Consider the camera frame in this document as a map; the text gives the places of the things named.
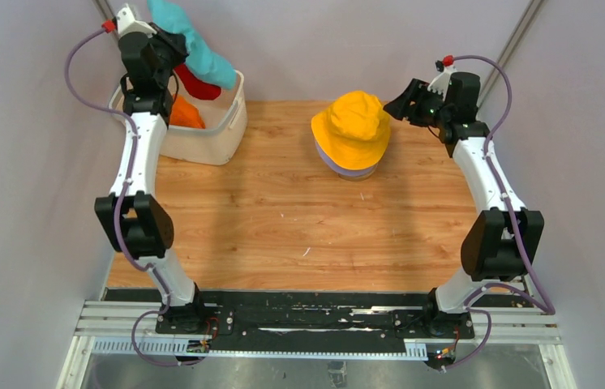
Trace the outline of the yellow bucket hat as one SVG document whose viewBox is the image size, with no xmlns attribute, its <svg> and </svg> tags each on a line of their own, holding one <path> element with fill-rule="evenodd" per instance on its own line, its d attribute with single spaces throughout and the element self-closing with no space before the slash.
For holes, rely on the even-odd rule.
<svg viewBox="0 0 605 389">
<path fill-rule="evenodd" d="M 364 91 L 338 97 L 311 119 L 321 156 L 340 169 L 360 171 L 377 165 L 391 138 L 391 117 L 382 101 Z"/>
</svg>

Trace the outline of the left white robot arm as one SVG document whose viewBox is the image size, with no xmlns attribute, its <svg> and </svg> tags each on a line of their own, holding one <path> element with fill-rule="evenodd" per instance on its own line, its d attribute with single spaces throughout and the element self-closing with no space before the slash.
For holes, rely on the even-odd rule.
<svg viewBox="0 0 605 389">
<path fill-rule="evenodd" d="M 120 30 L 118 48 L 126 68 L 120 80 L 126 137 L 118 175 L 94 210 L 112 247 L 147 273 L 161 294 L 158 318 L 188 335 L 205 329 L 199 288 L 178 263 L 174 224 L 155 197 L 157 164 L 174 104 L 170 82 L 187 58 L 185 39 L 154 23 Z"/>
</svg>

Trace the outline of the white plastic basket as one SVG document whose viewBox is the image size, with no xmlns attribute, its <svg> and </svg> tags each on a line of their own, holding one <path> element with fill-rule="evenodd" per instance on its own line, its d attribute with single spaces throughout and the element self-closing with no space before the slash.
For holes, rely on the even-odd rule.
<svg viewBox="0 0 605 389">
<path fill-rule="evenodd" d="M 215 100 L 201 100 L 179 88 L 179 96 L 194 105 L 204 129 L 170 125 L 160 154 L 202 165 L 225 165 L 237 151 L 247 128 L 244 76 L 237 72 L 235 88 L 224 90 Z"/>
</svg>

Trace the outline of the teal bucket hat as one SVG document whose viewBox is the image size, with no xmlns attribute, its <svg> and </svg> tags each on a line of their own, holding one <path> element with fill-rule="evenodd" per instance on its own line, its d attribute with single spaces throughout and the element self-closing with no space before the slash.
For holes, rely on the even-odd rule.
<svg viewBox="0 0 605 389">
<path fill-rule="evenodd" d="M 185 64 L 199 81 L 224 89 L 236 86 L 238 76 L 231 62 L 208 46 L 183 7 L 165 0 L 147 0 L 146 3 L 154 24 L 184 36 L 188 52 Z"/>
</svg>

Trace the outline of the wooden hat stand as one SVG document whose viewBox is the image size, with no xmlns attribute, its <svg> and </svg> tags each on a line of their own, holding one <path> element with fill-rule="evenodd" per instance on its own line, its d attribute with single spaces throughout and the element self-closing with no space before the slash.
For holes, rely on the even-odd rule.
<svg viewBox="0 0 605 389">
<path fill-rule="evenodd" d="M 362 174 L 362 175 L 345 175 L 345 174 L 338 174 L 338 177 L 346 180 L 348 182 L 361 182 L 361 181 L 365 181 L 367 179 L 369 179 L 370 177 L 372 177 L 375 174 L 374 171 Z"/>
</svg>

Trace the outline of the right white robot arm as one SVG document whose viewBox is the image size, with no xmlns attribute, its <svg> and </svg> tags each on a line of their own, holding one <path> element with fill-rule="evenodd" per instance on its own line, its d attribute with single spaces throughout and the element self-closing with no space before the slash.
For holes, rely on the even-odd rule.
<svg viewBox="0 0 605 389">
<path fill-rule="evenodd" d="M 478 217 L 461 244 L 461 268 L 432 289 L 421 317 L 424 331 L 441 338 L 463 324 L 488 289 L 506 289 L 529 303 L 544 303 L 510 283 L 529 274 L 544 228 L 543 214 L 514 193 L 497 160 L 491 130 L 477 119 L 480 78 L 469 72 L 441 74 L 433 82 L 412 79 L 384 106 L 392 118 L 438 130 L 440 142 L 463 172 Z"/>
</svg>

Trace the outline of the red bucket hat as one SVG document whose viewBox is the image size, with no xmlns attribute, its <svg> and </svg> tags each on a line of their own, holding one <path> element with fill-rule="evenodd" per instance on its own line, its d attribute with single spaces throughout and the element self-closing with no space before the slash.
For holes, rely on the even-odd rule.
<svg viewBox="0 0 605 389">
<path fill-rule="evenodd" d="M 221 95 L 221 88 L 205 83 L 198 79 L 187 67 L 185 63 L 174 68 L 174 72 L 182 83 L 186 92 L 199 100 L 215 100 Z"/>
</svg>

